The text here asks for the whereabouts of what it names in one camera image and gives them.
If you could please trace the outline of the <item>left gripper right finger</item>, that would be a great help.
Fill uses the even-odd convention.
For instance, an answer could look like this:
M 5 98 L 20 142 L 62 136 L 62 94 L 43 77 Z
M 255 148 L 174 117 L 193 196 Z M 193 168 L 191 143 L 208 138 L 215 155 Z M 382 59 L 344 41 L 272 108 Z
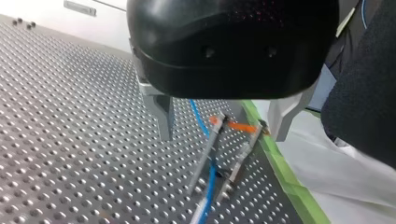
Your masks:
M 284 142 L 293 119 L 310 103 L 318 82 L 292 96 L 271 100 L 267 112 L 268 126 L 276 142 Z

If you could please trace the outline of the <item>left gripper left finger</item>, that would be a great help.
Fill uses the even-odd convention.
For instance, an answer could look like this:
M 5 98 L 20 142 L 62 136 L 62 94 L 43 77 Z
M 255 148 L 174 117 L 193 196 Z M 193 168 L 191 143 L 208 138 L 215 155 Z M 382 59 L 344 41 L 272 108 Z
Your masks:
M 133 55 L 135 74 L 138 87 L 143 102 L 151 115 L 157 120 L 159 136 L 163 141 L 173 138 L 174 124 L 174 104 L 173 98 L 155 88 L 149 81 L 152 73 L 150 68 L 151 59 L 134 46 L 134 41 L 130 40 L 130 47 Z

